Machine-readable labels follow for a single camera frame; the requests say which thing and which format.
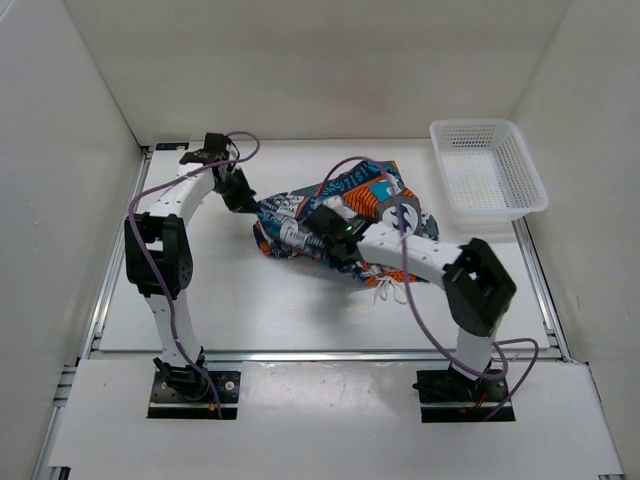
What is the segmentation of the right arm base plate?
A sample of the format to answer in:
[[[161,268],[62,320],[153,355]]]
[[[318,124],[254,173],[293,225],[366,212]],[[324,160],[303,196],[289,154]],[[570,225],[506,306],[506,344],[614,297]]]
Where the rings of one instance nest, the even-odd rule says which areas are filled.
[[[516,420],[505,380],[471,380],[453,369],[418,370],[423,423],[513,422]]]

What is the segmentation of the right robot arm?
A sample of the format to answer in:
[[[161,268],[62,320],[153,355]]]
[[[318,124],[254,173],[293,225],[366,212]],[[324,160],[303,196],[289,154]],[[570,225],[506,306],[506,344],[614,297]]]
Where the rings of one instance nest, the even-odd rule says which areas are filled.
[[[499,382],[505,373],[492,373],[491,350],[516,284],[494,251],[474,238],[465,245],[435,242],[357,215],[345,219],[321,205],[303,225],[323,242],[337,266],[357,261],[397,269],[406,280],[413,275],[439,287],[446,295],[451,318],[458,326],[456,350],[449,366],[414,388],[437,401],[471,402]]]

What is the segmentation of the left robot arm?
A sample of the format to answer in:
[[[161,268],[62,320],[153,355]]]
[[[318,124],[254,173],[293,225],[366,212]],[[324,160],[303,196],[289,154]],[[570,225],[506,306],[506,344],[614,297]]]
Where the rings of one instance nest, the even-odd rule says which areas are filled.
[[[202,148],[183,155],[172,180],[131,200],[124,223],[127,279],[151,309],[161,341],[156,368],[186,400],[207,401],[217,414],[222,413],[218,387],[194,332],[186,293],[194,272],[187,226],[212,192],[233,213],[256,213],[256,192],[238,165],[259,149],[260,140],[249,132],[206,134]]]

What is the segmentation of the colourful patterned shorts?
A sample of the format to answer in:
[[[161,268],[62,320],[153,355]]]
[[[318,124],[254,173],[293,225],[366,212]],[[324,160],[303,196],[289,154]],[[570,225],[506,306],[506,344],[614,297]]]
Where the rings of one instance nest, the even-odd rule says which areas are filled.
[[[432,214],[424,210],[419,198],[404,183],[396,163],[387,161],[385,169],[361,161],[326,183],[281,192],[257,202],[257,220],[253,235],[257,247],[268,257],[293,259],[308,257],[315,262],[352,277],[376,295],[385,298],[387,288],[402,290],[401,270],[379,263],[356,261],[339,266],[329,259],[320,238],[303,225],[318,204],[338,197],[344,204],[344,215],[372,218],[430,240],[439,239],[439,227]]]

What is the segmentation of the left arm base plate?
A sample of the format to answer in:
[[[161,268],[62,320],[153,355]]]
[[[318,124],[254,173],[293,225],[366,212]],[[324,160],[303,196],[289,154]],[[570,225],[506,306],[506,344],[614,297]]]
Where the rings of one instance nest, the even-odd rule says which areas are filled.
[[[209,370],[210,381],[187,368],[169,368],[155,359],[156,372],[149,396],[149,419],[235,420],[241,372]]]

